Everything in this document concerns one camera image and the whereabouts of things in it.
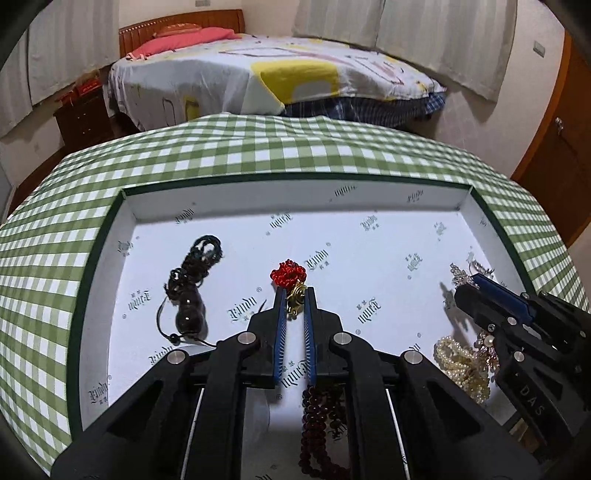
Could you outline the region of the red knot gold charm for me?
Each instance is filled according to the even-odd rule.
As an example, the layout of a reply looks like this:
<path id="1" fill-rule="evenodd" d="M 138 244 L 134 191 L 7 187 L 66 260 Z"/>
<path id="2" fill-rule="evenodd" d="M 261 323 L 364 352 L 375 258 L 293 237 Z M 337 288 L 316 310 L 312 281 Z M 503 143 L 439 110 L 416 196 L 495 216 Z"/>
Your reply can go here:
<path id="1" fill-rule="evenodd" d="M 294 260 L 287 259 L 280 262 L 276 269 L 270 272 L 270 279 L 276 288 L 287 290 L 287 317 L 290 320 L 297 318 L 297 315 L 304 309 L 304 293 L 307 289 L 305 280 L 308 274 L 304 266 L 297 264 Z"/>

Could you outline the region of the rose gold flower jewelry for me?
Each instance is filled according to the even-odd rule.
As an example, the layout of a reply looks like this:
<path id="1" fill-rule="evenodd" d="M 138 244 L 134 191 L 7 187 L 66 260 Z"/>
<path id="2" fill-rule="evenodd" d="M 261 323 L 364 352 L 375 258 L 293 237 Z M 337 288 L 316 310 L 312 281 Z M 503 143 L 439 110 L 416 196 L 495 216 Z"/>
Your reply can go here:
<path id="1" fill-rule="evenodd" d="M 500 362 L 494 346 L 495 337 L 488 331 L 478 334 L 474 343 L 479 366 L 493 379 L 499 372 Z"/>

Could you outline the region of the silver crystal jewelry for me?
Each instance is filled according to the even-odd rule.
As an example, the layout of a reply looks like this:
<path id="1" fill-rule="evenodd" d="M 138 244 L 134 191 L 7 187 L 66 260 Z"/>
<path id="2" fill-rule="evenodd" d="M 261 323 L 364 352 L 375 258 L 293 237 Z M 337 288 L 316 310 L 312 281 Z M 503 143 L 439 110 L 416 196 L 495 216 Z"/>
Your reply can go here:
<path id="1" fill-rule="evenodd" d="M 450 271 L 452 274 L 452 283 L 455 287 L 469 285 L 473 288 L 479 289 L 480 285 L 477 282 L 477 277 L 482 276 L 488 279 L 494 277 L 495 270 L 486 268 L 477 260 L 472 260 L 468 263 L 468 269 L 461 269 L 455 263 L 450 264 Z"/>

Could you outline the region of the white jade bangle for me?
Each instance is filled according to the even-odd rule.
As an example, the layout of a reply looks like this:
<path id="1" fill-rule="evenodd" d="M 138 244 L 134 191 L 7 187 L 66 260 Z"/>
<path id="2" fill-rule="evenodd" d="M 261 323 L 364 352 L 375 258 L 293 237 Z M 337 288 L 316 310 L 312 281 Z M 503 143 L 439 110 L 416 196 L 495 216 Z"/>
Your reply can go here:
<path id="1" fill-rule="evenodd" d="M 245 437 L 256 442 L 270 427 L 270 403 L 263 390 L 249 389 L 245 401 Z"/>

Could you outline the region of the green white-lined tray box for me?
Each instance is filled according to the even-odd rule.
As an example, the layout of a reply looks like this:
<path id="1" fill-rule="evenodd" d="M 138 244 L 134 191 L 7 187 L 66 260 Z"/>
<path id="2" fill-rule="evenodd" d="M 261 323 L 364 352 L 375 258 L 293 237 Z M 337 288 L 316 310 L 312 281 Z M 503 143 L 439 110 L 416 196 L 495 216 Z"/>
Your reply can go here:
<path id="1" fill-rule="evenodd" d="M 270 174 L 120 189 L 84 268 L 68 404 L 87 430 L 167 357 L 211 351 L 273 312 L 270 389 L 246 391 L 244 479 L 298 479 L 304 295 L 375 349 L 427 359 L 479 328 L 453 301 L 483 275 L 531 289 L 523 263 L 472 186 L 351 174 Z"/>

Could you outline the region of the brown wooden door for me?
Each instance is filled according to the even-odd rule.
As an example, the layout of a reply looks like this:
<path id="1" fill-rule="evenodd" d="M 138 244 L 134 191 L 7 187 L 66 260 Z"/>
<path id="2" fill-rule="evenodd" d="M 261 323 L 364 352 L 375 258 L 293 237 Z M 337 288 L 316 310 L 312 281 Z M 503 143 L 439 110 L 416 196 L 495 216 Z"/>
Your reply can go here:
<path id="1" fill-rule="evenodd" d="M 541 204 L 571 246 L 590 223 L 590 64 L 566 34 L 557 80 L 512 179 Z"/>

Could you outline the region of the bed with patterned sheet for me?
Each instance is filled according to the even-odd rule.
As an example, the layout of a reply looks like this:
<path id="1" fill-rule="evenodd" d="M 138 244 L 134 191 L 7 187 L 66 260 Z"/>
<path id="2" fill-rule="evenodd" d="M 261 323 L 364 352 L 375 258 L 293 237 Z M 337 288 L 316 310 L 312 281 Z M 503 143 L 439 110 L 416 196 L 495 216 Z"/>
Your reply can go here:
<path id="1" fill-rule="evenodd" d="M 140 131 L 218 113 L 396 128 L 446 104 L 443 85 L 391 56 L 328 40 L 252 35 L 179 49 L 150 41 L 112 65 L 108 92 L 112 107 Z"/>

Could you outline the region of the green checkered tablecloth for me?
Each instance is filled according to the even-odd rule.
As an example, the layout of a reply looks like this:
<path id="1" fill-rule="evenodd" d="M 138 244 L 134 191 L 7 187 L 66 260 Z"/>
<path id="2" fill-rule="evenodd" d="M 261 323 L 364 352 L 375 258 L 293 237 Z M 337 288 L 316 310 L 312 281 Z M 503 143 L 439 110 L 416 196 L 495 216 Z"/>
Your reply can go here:
<path id="1" fill-rule="evenodd" d="M 263 173 L 332 172 L 473 187 L 536 290 L 588 309 L 565 244 L 538 201 L 475 155 L 327 117 L 214 114 L 66 156 L 1 227 L 1 412 L 43 473 L 70 444 L 67 355 L 98 231 L 126 187 Z"/>

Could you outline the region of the right white curtain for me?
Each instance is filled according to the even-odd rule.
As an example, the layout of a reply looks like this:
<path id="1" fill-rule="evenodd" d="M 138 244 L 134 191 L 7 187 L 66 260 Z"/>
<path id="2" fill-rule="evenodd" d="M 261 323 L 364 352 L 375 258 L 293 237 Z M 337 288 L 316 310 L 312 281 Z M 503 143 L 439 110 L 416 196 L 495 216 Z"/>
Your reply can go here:
<path id="1" fill-rule="evenodd" d="M 298 3 L 294 33 L 388 53 L 497 102 L 518 3 L 498 0 Z"/>

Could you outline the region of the white curtain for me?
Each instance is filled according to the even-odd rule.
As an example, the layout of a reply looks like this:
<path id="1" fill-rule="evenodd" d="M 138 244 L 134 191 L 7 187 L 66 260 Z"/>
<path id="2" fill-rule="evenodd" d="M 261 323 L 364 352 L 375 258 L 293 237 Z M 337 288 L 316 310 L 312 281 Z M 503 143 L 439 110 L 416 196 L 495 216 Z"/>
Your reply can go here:
<path id="1" fill-rule="evenodd" d="M 294 33 L 388 53 L 497 102 L 518 3 L 498 0 L 298 3 Z"/>
<path id="2" fill-rule="evenodd" d="M 82 75 L 118 58 L 117 1 L 53 1 L 24 29 L 1 66 L 1 134 Z"/>

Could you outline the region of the dark wooden nightstand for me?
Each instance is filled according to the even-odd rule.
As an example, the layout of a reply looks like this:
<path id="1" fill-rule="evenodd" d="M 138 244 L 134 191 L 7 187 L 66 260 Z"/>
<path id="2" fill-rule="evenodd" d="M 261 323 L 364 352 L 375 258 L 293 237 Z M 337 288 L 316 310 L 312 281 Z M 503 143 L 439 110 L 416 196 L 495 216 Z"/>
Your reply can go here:
<path id="1" fill-rule="evenodd" d="M 113 136 L 101 88 L 67 100 L 53 116 L 69 153 L 106 142 Z"/>

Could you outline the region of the red pillow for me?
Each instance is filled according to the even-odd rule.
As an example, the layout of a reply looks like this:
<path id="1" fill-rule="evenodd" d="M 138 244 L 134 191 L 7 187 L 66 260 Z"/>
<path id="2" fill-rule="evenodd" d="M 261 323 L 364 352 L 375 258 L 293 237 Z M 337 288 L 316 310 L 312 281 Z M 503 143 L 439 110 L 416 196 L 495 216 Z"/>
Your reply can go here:
<path id="1" fill-rule="evenodd" d="M 187 31 L 156 37 L 135 48 L 125 55 L 128 60 L 143 60 L 150 56 L 195 45 L 207 44 L 221 40 L 239 40 L 240 36 L 231 29 L 207 27 L 200 30 Z"/>

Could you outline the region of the red items on nightstand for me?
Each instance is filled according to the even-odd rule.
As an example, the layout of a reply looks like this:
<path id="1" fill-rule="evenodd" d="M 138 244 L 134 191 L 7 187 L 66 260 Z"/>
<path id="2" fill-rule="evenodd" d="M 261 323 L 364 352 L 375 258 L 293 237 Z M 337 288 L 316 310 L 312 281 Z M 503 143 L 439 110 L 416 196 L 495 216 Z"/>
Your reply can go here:
<path id="1" fill-rule="evenodd" d="M 64 93 L 58 101 L 62 105 L 74 104 L 81 98 L 89 95 L 97 89 L 101 89 L 102 85 L 99 79 L 91 78 L 83 81 L 80 84 L 76 84 L 70 91 Z"/>

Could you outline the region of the wooden headboard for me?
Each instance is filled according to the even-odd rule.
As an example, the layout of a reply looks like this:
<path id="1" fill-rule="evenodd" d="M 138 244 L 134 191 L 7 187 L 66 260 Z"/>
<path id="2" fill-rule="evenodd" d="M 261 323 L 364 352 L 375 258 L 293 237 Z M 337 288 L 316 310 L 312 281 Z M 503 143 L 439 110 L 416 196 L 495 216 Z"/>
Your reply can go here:
<path id="1" fill-rule="evenodd" d="M 168 15 L 145 20 L 119 29 L 119 53 L 128 53 L 153 39 L 157 33 L 178 24 L 194 24 L 200 27 L 221 27 L 245 33 L 245 16 L 242 9 L 205 10 Z"/>

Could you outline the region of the left white curtain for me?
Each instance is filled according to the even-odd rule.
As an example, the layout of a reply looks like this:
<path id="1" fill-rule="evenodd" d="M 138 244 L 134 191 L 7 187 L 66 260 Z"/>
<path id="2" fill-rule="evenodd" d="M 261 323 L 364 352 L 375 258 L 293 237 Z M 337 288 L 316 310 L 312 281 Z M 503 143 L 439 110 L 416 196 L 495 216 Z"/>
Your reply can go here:
<path id="1" fill-rule="evenodd" d="M 1 66 L 1 134 L 82 75 L 118 58 L 117 1 L 53 1 L 24 29 Z"/>

